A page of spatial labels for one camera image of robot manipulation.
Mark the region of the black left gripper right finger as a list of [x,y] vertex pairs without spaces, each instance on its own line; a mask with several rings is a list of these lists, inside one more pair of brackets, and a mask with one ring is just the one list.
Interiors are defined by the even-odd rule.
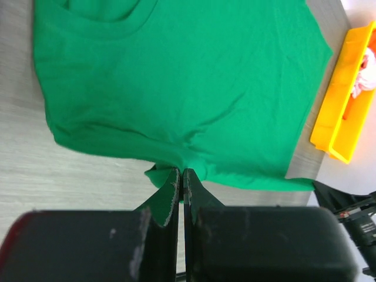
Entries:
[[192,281],[193,229],[197,222],[197,214],[200,208],[223,208],[225,205],[202,185],[193,169],[185,169],[183,172],[183,201],[186,281]]

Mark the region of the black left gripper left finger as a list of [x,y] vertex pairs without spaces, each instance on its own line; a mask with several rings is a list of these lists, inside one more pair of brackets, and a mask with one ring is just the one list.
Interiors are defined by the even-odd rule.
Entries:
[[142,245],[133,261],[138,281],[176,281],[180,171],[172,168],[141,212]]

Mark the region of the green t-shirt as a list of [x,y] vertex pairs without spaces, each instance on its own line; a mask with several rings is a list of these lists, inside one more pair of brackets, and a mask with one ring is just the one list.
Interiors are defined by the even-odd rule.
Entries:
[[287,180],[332,50],[305,1],[35,1],[55,142],[247,190]]

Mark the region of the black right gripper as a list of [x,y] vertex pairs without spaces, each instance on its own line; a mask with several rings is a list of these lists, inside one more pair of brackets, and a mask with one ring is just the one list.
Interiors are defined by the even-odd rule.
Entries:
[[375,276],[375,193],[355,195],[333,189],[313,181],[314,194],[319,206],[339,210],[337,218],[365,260],[365,275]]

